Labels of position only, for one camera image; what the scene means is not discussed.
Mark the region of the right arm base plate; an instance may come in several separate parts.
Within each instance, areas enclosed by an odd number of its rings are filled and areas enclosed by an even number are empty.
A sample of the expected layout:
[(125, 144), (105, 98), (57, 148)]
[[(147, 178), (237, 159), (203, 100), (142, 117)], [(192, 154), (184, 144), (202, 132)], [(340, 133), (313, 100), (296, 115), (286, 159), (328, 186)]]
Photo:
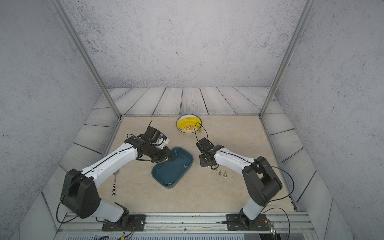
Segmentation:
[(225, 224), (229, 231), (269, 231), (270, 224), (265, 214), (249, 220), (245, 215), (227, 214)]

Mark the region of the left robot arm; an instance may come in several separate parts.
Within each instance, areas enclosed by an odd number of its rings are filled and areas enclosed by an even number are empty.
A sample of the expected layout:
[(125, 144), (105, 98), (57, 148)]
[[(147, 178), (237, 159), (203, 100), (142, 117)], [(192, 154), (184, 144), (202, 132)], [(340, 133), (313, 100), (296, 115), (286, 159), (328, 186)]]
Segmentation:
[(155, 140), (145, 135), (131, 136), (111, 154), (98, 162), (78, 171), (72, 169), (66, 173), (60, 204), (67, 207), (79, 218), (103, 219), (126, 228), (129, 225), (129, 210), (117, 204), (103, 200), (98, 188), (111, 175), (131, 161), (139, 161), (143, 155), (151, 163), (171, 162), (174, 157), (166, 146), (169, 140), (160, 134)]

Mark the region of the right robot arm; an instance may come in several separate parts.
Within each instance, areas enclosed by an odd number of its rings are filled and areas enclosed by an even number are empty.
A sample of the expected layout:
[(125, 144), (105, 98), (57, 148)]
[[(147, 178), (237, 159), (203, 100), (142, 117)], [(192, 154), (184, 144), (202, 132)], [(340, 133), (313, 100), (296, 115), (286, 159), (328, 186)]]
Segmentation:
[(258, 220), (263, 209), (283, 188), (278, 175), (266, 158), (246, 158), (235, 154), (222, 145), (214, 146), (211, 142), (196, 143), (201, 154), (201, 167), (214, 169), (227, 167), (243, 176), (250, 199), (240, 210), (240, 223), (249, 229)]

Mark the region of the teal plastic storage box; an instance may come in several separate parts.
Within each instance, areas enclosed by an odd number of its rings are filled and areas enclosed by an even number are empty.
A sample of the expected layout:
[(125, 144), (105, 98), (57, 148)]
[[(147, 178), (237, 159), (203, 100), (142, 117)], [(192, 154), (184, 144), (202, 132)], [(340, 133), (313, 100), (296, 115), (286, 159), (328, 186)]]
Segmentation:
[(157, 164), (152, 169), (152, 177), (167, 189), (173, 188), (194, 162), (193, 155), (181, 147), (173, 148), (171, 155), (174, 161)]

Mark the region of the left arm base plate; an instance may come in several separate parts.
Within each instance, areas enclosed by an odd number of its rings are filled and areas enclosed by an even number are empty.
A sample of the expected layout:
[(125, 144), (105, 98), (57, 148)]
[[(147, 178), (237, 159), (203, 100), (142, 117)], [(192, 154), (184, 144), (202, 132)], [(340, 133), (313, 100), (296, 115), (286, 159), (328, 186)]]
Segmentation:
[(146, 223), (146, 215), (129, 214), (123, 215), (116, 223), (105, 220), (102, 232), (142, 232)]

